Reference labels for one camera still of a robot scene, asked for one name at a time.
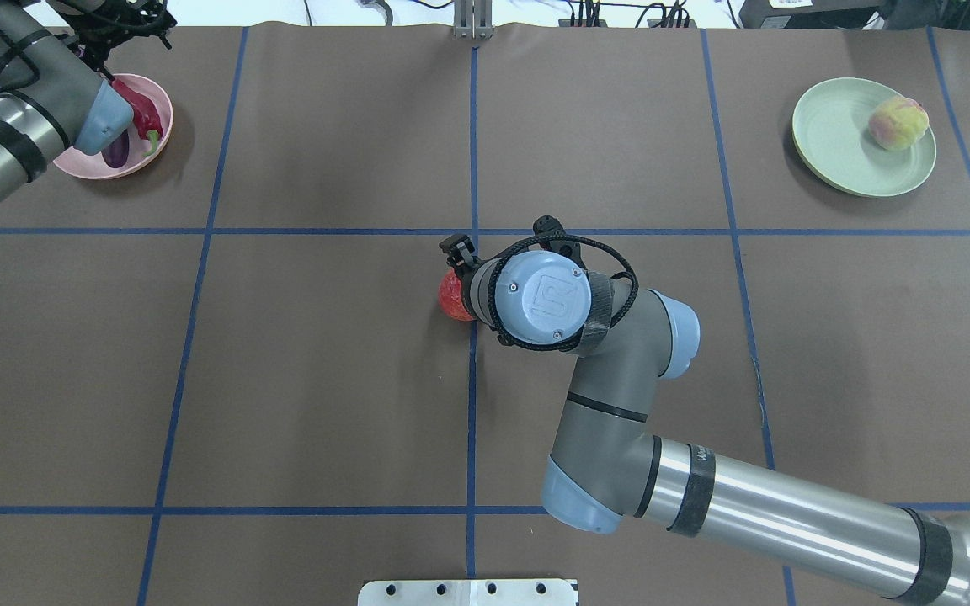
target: pink bowl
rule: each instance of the pink bowl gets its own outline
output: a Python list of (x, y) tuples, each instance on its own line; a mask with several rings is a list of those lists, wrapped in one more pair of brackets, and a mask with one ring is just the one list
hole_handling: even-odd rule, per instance
[(174, 107), (170, 104), (170, 97), (161, 86), (147, 79), (147, 77), (137, 76), (134, 73), (116, 73), (115, 77), (125, 82), (130, 88), (138, 93), (142, 93), (155, 104), (155, 110), (159, 114), (159, 123), (163, 126), (163, 138), (159, 139), (155, 153), (146, 157), (146, 153), (152, 146), (147, 139), (142, 139), (137, 133), (137, 128), (130, 123), (126, 127), (130, 133), (130, 155), (126, 158), (125, 164), (119, 168), (111, 168), (104, 162), (103, 154), (85, 155), (78, 150), (70, 148), (65, 150), (58, 158), (55, 158), (55, 166), (63, 173), (72, 175), (80, 179), (118, 179), (137, 173), (138, 170), (145, 168), (149, 162), (155, 160), (157, 155), (163, 153), (170, 139), (170, 130), (174, 126)]

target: light green plate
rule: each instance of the light green plate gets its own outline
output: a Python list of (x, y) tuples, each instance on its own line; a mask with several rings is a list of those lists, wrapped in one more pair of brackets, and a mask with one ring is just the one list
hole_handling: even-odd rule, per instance
[(813, 85), (792, 112), (800, 157), (825, 183), (850, 194), (887, 197), (918, 188), (935, 169), (935, 134), (928, 128), (911, 148), (886, 151), (866, 129), (874, 108), (893, 95), (892, 88), (859, 77)]

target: purple eggplant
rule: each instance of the purple eggplant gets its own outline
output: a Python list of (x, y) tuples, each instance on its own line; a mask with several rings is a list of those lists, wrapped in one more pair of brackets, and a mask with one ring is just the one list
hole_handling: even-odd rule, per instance
[(126, 158), (130, 156), (130, 130), (123, 130), (115, 142), (104, 149), (104, 162), (111, 168), (123, 168)]

